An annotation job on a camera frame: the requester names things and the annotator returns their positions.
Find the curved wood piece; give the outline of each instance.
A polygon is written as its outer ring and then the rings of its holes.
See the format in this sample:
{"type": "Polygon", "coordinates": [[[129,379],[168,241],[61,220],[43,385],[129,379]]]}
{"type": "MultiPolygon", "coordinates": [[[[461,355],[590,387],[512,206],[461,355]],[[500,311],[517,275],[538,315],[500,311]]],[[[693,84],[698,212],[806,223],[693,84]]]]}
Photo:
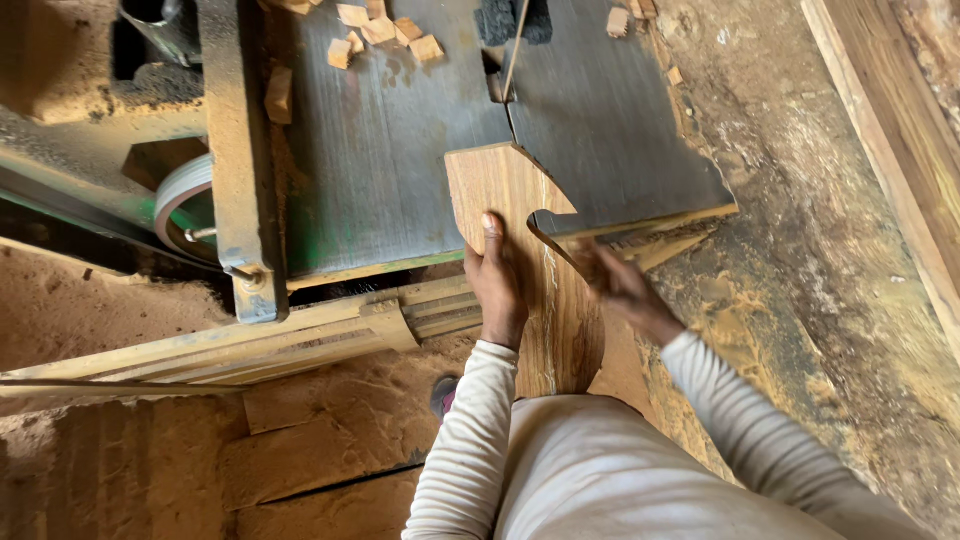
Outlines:
{"type": "Polygon", "coordinates": [[[540,209],[575,213],[540,165],[513,143],[446,154],[446,175],[457,228],[467,243],[484,253],[480,216],[492,211],[511,239],[507,257],[520,278],[530,321],[520,348],[518,397],[579,394],[587,391],[604,353],[604,326],[587,286],[555,243],[530,224],[540,209]]]}

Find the dirt floor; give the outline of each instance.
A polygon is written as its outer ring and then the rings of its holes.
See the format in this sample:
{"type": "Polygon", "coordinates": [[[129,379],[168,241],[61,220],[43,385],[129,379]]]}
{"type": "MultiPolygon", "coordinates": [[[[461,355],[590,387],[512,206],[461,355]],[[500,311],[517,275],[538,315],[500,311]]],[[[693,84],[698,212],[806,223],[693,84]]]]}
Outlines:
{"type": "MultiPolygon", "coordinates": [[[[956,50],[941,24],[955,20],[954,5],[895,3],[947,115],[956,72],[937,70],[956,50]]],[[[652,279],[691,328],[868,485],[940,538],[960,536],[960,367],[797,2],[658,6],[656,31],[636,38],[683,71],[684,134],[716,159],[741,213],[652,279]]],[[[197,285],[131,285],[14,251],[0,254],[0,278],[3,370],[228,321],[197,285]]],[[[732,479],[656,351],[613,320],[607,334],[591,392],[634,405],[732,479]]],[[[430,354],[462,352],[449,343],[430,354]]],[[[235,532],[216,455],[249,434],[242,400],[43,410],[60,405],[0,403],[0,536],[235,532]],[[15,414],[25,408],[34,412],[15,414]]]]}

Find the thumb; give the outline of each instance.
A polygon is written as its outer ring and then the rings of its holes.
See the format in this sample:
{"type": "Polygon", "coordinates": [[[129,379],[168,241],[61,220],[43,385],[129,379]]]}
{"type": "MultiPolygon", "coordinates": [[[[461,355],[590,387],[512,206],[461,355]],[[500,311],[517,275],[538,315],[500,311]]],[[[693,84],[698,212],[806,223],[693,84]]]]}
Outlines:
{"type": "Polygon", "coordinates": [[[503,251],[503,223],[490,212],[485,212],[481,218],[483,236],[486,243],[484,257],[500,258],[503,251]]]}

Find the hand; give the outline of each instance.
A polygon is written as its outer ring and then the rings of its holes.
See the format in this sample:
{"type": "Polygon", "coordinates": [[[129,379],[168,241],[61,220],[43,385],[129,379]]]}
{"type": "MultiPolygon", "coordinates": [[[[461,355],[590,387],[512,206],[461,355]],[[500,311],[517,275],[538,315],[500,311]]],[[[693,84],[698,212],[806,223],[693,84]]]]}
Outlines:
{"type": "Polygon", "coordinates": [[[593,240],[582,240],[580,249],[577,259],[590,274],[593,294],[658,347],[665,347],[686,330],[639,268],[593,240]]]}
{"type": "Polygon", "coordinates": [[[488,212],[483,227],[486,254],[480,257],[469,244],[464,246],[467,282],[483,309],[480,339],[518,353],[530,311],[520,296],[516,272],[503,257],[503,223],[488,212]]]}

